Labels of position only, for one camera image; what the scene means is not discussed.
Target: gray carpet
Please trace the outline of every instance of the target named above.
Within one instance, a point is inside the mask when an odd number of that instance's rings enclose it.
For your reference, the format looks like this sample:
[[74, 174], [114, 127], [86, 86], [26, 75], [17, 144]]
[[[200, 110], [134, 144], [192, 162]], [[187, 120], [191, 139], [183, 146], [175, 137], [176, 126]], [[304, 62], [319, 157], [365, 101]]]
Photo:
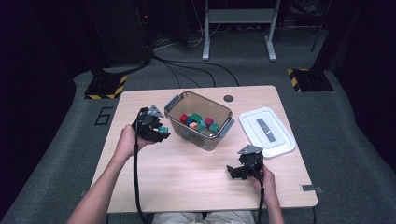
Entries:
[[[241, 86], [277, 88], [312, 182], [325, 191], [318, 194], [318, 223], [395, 223], [396, 176], [357, 127], [348, 98], [334, 74], [326, 72], [334, 91], [295, 92], [291, 86], [287, 69], [312, 66], [323, 36], [316, 52], [311, 53], [313, 41], [312, 32], [282, 30], [275, 46], [277, 61], [271, 63], [263, 33], [224, 34], [212, 39], [210, 62], [232, 71]], [[203, 43], [195, 48], [175, 44], [154, 52], [167, 60], [200, 63], [202, 49]], [[217, 87], [236, 86], [233, 77], [221, 68], [194, 66], [209, 71]], [[188, 78], [178, 74], [177, 81], [162, 63], [152, 60], [128, 76], [124, 90], [214, 85], [206, 73], [177, 70]], [[75, 101], [62, 127], [1, 223], [65, 223], [80, 194], [88, 190], [118, 103], [118, 99], [84, 100], [91, 79], [89, 72], [75, 78]], [[109, 123], [94, 125], [103, 107], [110, 107], [105, 110], [110, 115]], [[310, 208], [285, 209], [283, 214], [287, 223], [312, 223], [314, 219]], [[267, 220], [264, 212], [262, 223]], [[137, 214], [109, 216], [109, 223], [119, 222], [141, 223]]]

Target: plastic handle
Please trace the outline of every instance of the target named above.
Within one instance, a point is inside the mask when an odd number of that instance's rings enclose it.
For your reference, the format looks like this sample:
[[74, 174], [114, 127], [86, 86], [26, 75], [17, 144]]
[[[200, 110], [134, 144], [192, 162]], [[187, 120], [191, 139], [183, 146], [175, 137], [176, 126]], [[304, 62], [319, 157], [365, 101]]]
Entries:
[[182, 99], [181, 95], [176, 95], [174, 96], [174, 98], [172, 98], [172, 100], [169, 101], [168, 104], [166, 104], [166, 106], [164, 107], [164, 110], [166, 112], [170, 112], [173, 107], [175, 107], [175, 105]]
[[231, 129], [231, 126], [233, 126], [233, 123], [235, 122], [235, 120], [230, 119], [225, 125], [224, 128], [221, 130], [221, 132], [219, 133], [219, 137], [223, 138], [225, 136], [225, 134]]

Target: table leg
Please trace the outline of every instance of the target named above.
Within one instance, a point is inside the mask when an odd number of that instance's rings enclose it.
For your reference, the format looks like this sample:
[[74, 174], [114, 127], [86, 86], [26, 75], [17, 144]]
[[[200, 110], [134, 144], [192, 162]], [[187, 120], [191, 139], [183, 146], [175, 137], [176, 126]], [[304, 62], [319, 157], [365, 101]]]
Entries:
[[205, 45], [204, 45], [204, 54], [202, 56], [202, 60], [209, 60], [209, 51], [210, 51], [210, 35], [209, 35], [209, 3], [208, 0], [205, 0]]
[[280, 5], [280, 0], [276, 0], [276, 5], [274, 7], [274, 12], [273, 12], [272, 19], [271, 19], [270, 32], [268, 35], [265, 36], [265, 44], [267, 45], [268, 57], [270, 58], [271, 62], [276, 62], [276, 55], [275, 55], [274, 44], [273, 44], [272, 40], [273, 40], [273, 36], [274, 36], [274, 30], [275, 30], [275, 25], [276, 25], [277, 13], [279, 11], [279, 5]]

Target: black tripod base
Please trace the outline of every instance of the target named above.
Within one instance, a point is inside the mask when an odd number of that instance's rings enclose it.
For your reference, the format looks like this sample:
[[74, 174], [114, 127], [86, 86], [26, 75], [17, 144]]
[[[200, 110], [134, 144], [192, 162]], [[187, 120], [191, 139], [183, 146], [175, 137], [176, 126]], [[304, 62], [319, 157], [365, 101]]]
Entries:
[[115, 99], [122, 93], [127, 76], [109, 76], [106, 82], [101, 79], [93, 78], [90, 86], [85, 91], [84, 99]]
[[291, 85], [295, 91], [334, 91], [323, 72], [309, 69], [288, 69]]

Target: wire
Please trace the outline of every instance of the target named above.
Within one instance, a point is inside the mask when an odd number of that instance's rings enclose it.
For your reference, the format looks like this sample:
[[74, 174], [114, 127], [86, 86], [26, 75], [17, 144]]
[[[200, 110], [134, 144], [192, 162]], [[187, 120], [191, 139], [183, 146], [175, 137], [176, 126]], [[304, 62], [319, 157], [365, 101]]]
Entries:
[[[225, 5], [224, 5], [224, 9], [227, 9], [227, 5], [228, 5], [228, 0], [225, 0]], [[209, 37], [211, 37], [221, 26], [221, 23], [219, 23], [218, 27], [216, 27], [216, 29], [212, 32], [212, 34], [209, 35]]]
[[165, 39], [162, 39], [162, 40], [157, 40], [157, 43], [155, 43], [155, 46], [158, 47], [162, 43], [169, 42], [170, 40], [171, 40], [171, 38], [165, 38]]
[[314, 213], [314, 224], [317, 223], [317, 208], [315, 206], [312, 207], [312, 212]]
[[247, 164], [248, 166], [250, 166], [250, 169], [253, 171], [254, 177], [256, 179], [259, 180], [260, 182], [260, 202], [259, 202], [259, 208], [258, 208], [258, 214], [257, 214], [257, 224], [260, 224], [262, 222], [262, 206], [264, 205], [264, 186], [263, 186], [263, 182], [262, 182], [262, 178], [257, 178], [256, 176], [261, 176], [261, 175], [257, 175], [256, 169], [254, 169], [254, 167], [248, 163], [247, 160], [243, 160], [244, 164]]
[[137, 144], [138, 138], [139, 138], [139, 132], [138, 130], [138, 123], [140, 119], [140, 115], [142, 113], [142, 109], [140, 109], [139, 113], [137, 113], [136, 121], [135, 121], [135, 132], [134, 132], [134, 197], [136, 201], [136, 208], [137, 212], [140, 216], [140, 219], [142, 219], [144, 224], [148, 224], [145, 217], [143, 216], [142, 208], [140, 207], [140, 198], [139, 198], [139, 180], [137, 176], [137, 154], [139, 151], [139, 145]]
[[176, 75], [175, 72], [179, 73], [181, 76], [185, 77], [186, 79], [188, 79], [188, 80], [190, 80], [191, 82], [195, 83], [195, 85], [197, 85], [199, 88], [201, 88], [201, 86], [200, 86], [196, 81], [194, 81], [194, 80], [192, 80], [191, 78], [189, 78], [189, 77], [183, 75], [182, 73], [180, 73], [179, 71], [177, 71], [175, 68], [169, 66], [167, 63], [163, 63], [163, 64], [175, 75], [175, 78], [176, 78], [176, 80], [177, 80], [177, 84], [178, 84], [178, 87], [179, 87], [179, 88], [181, 88], [181, 86], [180, 86], [180, 82], [179, 82], [179, 80], [178, 80], [177, 75]]
[[198, 71], [201, 71], [201, 72], [205, 72], [205, 73], [207, 73], [208, 75], [210, 75], [210, 77], [212, 78], [213, 87], [216, 87], [216, 82], [215, 82], [215, 79], [213, 78], [213, 75], [212, 75], [211, 73], [209, 73], [208, 71], [204, 70], [204, 69], [179, 65], [179, 64], [173, 63], [172, 61], [159, 58], [158, 56], [156, 56], [156, 55], [154, 55], [154, 54], [152, 55], [152, 57], [153, 57], [155, 60], [157, 60], [157, 61], [159, 61], [159, 62], [161, 62], [161, 63], [166, 63], [166, 64], [170, 64], [170, 65], [173, 65], [173, 66], [176, 66], [176, 67], [189, 68], [189, 69], [193, 69], [193, 70], [198, 70]]
[[[181, 65], [178, 65], [178, 64], [176, 64], [176, 63], [206, 64], [206, 65], [212, 65], [212, 66], [220, 67], [220, 68], [226, 70], [226, 71], [233, 77], [233, 80], [235, 81], [235, 83], [236, 83], [237, 86], [240, 86], [240, 84], [239, 84], [238, 80], [236, 79], [235, 75], [234, 75], [229, 69], [227, 69], [226, 67], [224, 67], [224, 66], [222, 66], [222, 65], [216, 64], [216, 63], [195, 63], [195, 62], [182, 62], [182, 61], [165, 60], [165, 59], [162, 59], [162, 58], [156, 56], [155, 54], [153, 54], [152, 57], [153, 57], [155, 60], [158, 60], [158, 61], [160, 61], [160, 62], [162, 62], [162, 63], [168, 63], [168, 64], [172, 64], [172, 65], [178, 66], [178, 67], [185, 67], [185, 68], [190, 68], [190, 69], [195, 69], [195, 70], [201, 70], [201, 71], [204, 71], [204, 72], [206, 72], [206, 73], [208, 73], [208, 72], [205, 71], [205, 70], [203, 70], [203, 69], [192, 68], [192, 67], [187, 67], [187, 66], [181, 66]], [[215, 79], [213, 78], [213, 76], [212, 76], [210, 73], [208, 73], [208, 74], [212, 77], [213, 85], [214, 85], [214, 87], [216, 87]]]
[[160, 46], [160, 47], [154, 49], [153, 51], [159, 50], [159, 49], [164, 49], [164, 48], [167, 48], [167, 47], [170, 47], [170, 46], [173, 46], [173, 45], [178, 45], [178, 44], [180, 44], [180, 42], [169, 43], [169, 44], [167, 44], [167, 45]]
[[131, 68], [122, 72], [117, 72], [117, 73], [109, 73], [109, 72], [105, 72], [105, 74], [107, 75], [111, 75], [111, 76], [126, 76], [129, 75], [131, 73], [137, 72], [140, 69], [146, 67], [149, 64], [149, 60], [143, 61], [141, 64], [139, 64], [136, 68]]
[[197, 13], [197, 9], [195, 8], [194, 0], [191, 0], [191, 2], [192, 2], [192, 7], [194, 8], [195, 17], [196, 17], [197, 20], [198, 20], [199, 29], [200, 29], [200, 31], [201, 31], [201, 37], [200, 37], [198, 43], [196, 43], [195, 45], [189, 46], [189, 47], [194, 48], [194, 47], [197, 47], [197, 46], [201, 43], [201, 41], [204, 39], [204, 30], [202, 29], [202, 24], [201, 24], [201, 21], [199, 20], [198, 13]]

